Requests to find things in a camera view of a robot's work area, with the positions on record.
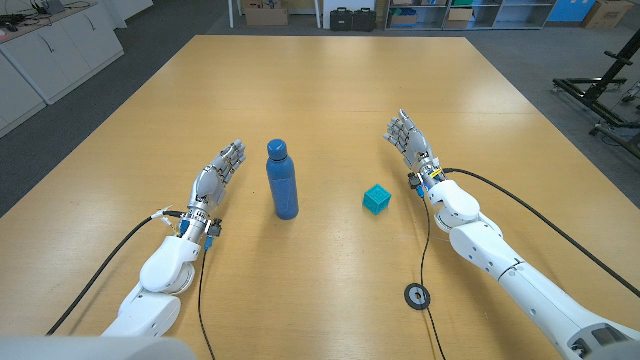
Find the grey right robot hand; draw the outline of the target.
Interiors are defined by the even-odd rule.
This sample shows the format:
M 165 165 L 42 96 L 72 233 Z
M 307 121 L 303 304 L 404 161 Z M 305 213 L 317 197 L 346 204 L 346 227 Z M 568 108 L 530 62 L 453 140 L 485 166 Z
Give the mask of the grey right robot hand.
M 398 116 L 392 117 L 387 123 L 383 137 L 403 156 L 405 165 L 411 171 L 429 176 L 439 167 L 439 160 L 433 154 L 430 143 L 403 109 L 399 109 Z

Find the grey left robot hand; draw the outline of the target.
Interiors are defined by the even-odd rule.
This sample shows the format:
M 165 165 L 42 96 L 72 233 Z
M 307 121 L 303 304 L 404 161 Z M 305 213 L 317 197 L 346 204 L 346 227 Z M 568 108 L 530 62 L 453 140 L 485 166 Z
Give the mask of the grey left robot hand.
M 246 159 L 245 148 L 242 140 L 236 139 L 204 166 L 192 185 L 188 209 L 213 213 L 226 194 L 226 186 Z

